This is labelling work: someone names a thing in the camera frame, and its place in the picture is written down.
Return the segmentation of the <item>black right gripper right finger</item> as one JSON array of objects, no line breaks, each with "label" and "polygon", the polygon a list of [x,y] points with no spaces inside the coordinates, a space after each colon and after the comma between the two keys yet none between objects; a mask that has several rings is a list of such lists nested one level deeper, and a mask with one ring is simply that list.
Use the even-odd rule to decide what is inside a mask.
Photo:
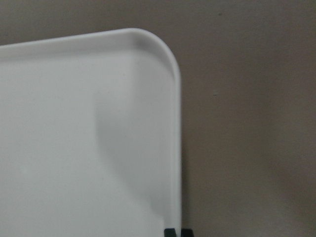
[{"label": "black right gripper right finger", "polygon": [[194,232],[192,229],[182,228],[181,237],[194,237]]}]

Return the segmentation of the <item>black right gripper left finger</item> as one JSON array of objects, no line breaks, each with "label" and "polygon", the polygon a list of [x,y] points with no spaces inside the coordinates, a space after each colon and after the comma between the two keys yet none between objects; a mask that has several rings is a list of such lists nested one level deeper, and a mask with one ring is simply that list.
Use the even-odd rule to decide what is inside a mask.
[{"label": "black right gripper left finger", "polygon": [[174,228],[167,228],[164,230],[164,237],[176,237],[176,231]]}]

